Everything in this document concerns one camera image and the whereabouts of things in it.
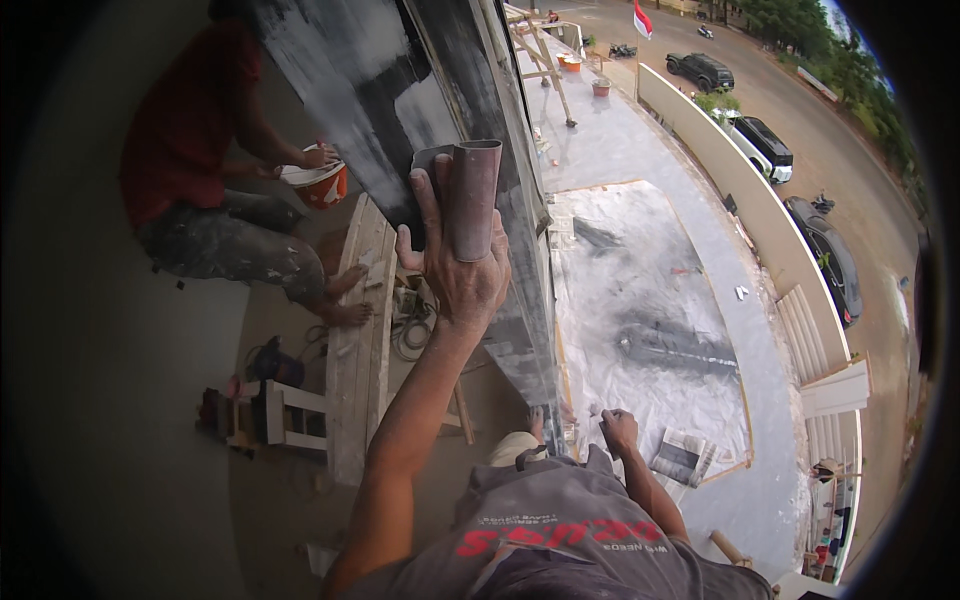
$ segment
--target red and white flag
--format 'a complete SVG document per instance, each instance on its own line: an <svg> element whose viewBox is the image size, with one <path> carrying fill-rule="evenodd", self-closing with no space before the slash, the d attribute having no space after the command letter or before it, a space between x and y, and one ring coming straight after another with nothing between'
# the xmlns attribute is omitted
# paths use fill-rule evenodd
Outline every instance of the red and white flag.
<svg viewBox="0 0 960 600"><path fill-rule="evenodd" d="M634 0L634 25L636 25L636 30L640 32L640 35L647 39L650 39L650 36L654 33L654 24L650 22L650 17L640 9L638 0Z"/></svg>

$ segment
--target shorts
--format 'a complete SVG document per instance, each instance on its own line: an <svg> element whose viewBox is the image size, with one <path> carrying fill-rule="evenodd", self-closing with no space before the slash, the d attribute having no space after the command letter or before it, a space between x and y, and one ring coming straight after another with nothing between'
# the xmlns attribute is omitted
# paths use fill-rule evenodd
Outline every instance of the shorts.
<svg viewBox="0 0 960 600"><path fill-rule="evenodd" d="M504 436L496 445L488 461L491 467L513 467L516 457L526 450L535 450L540 446L537 438L527 431L515 431ZM527 462L539 461L546 458L546 450L527 458Z"/></svg>
<svg viewBox="0 0 960 600"><path fill-rule="evenodd" d="M136 237L155 264L173 275L263 281L304 303L323 294L326 275L314 249L291 235L301 218L279 198L225 190L214 208L171 205Z"/></svg>

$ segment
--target person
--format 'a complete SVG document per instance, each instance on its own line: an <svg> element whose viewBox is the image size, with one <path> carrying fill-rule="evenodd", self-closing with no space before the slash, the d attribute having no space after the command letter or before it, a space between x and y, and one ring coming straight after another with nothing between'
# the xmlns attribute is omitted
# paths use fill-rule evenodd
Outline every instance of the person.
<svg viewBox="0 0 960 600"><path fill-rule="evenodd" d="M511 277L498 213L491 252L458 262L444 236L450 156L438 156L440 202L426 173L410 174L426 230L423 252L401 227L400 264L421 271L440 298L423 354L373 436L345 545L324 578L324 598L770 598L753 571L700 558L679 509L637 450L637 424L603 411L626 488L592 445L585 465L545 456L541 410L530 431L508 435L476 467L451 532L412 553L414 481L430 455L461 369L504 301Z"/></svg>
<svg viewBox="0 0 960 600"><path fill-rule="evenodd" d="M224 187L224 178L277 179L278 165L316 169L338 157L332 148L303 152L279 137L256 93L256 38L229 0L214 0L208 14L213 23L154 83L127 132L119 179L136 238L176 276L273 283L328 325L360 325L372 308L337 300L365 268L328 280L339 257L327 257L324 268L302 239L297 210ZM225 160L234 136L260 160Z"/></svg>

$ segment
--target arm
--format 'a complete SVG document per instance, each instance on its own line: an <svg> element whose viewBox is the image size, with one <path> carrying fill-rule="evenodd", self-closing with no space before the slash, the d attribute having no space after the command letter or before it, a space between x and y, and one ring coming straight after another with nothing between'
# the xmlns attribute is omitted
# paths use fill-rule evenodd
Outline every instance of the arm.
<svg viewBox="0 0 960 600"><path fill-rule="evenodd" d="M224 164L220 167L220 177L276 180L280 177L281 169L282 167L272 169L262 160L224 160Z"/></svg>
<svg viewBox="0 0 960 600"><path fill-rule="evenodd" d="M690 543L680 509L660 482L654 479L653 472L636 448L638 427L634 416L620 409L605 410L601 416L606 424L604 438L607 440L607 447L619 454L623 460L627 495L646 511L663 533Z"/></svg>
<svg viewBox="0 0 960 600"><path fill-rule="evenodd" d="M283 141L267 123L260 98L252 86L238 90L230 98L229 110L236 127L237 143L269 164L293 164L301 169L317 169L337 158L336 151L327 146L305 153Z"/></svg>
<svg viewBox="0 0 960 600"><path fill-rule="evenodd" d="M450 156L437 157L442 190L449 186L451 167ZM507 235L498 212L493 214L491 254L478 262L458 262L443 241L440 208L426 172L413 171L410 182L423 214L426 248L412 252L410 230L401 226L396 253L405 269L423 272L439 300L440 314L417 365L371 440L347 541L324 580L324 598L410 555L414 477L430 456L457 377L506 298L510 281Z"/></svg>

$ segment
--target concrete ledge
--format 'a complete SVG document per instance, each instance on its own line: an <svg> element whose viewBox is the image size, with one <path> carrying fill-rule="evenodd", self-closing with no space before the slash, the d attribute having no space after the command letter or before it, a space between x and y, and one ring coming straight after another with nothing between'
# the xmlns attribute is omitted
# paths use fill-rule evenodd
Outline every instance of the concrete ledge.
<svg viewBox="0 0 960 600"><path fill-rule="evenodd" d="M849 360L847 337L827 284L770 184L712 119L646 64L639 66L638 82L640 99L696 155L720 194L733 196L736 214L750 232L760 262L770 272L777 293L783 297L794 287L803 287L828 369Z"/></svg>

